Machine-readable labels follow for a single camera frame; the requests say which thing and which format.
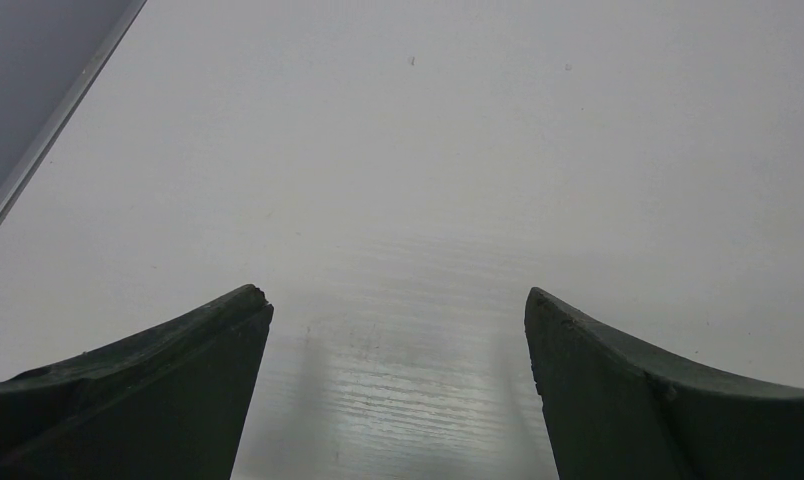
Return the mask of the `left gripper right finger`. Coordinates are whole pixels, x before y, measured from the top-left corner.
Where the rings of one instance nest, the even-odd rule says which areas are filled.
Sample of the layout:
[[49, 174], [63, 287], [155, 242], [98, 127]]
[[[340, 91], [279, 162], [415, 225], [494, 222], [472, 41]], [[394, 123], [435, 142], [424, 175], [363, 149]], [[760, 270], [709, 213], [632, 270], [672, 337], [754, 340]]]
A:
[[562, 479], [804, 479], [804, 389], [712, 368], [533, 288], [531, 370]]

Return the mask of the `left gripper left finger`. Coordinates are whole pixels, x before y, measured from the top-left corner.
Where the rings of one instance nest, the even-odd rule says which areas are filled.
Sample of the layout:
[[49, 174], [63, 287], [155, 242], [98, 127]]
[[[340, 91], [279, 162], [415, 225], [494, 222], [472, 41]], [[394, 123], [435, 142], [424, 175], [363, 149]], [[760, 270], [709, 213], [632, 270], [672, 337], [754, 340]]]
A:
[[227, 479], [273, 317], [241, 286], [0, 381], [0, 479]]

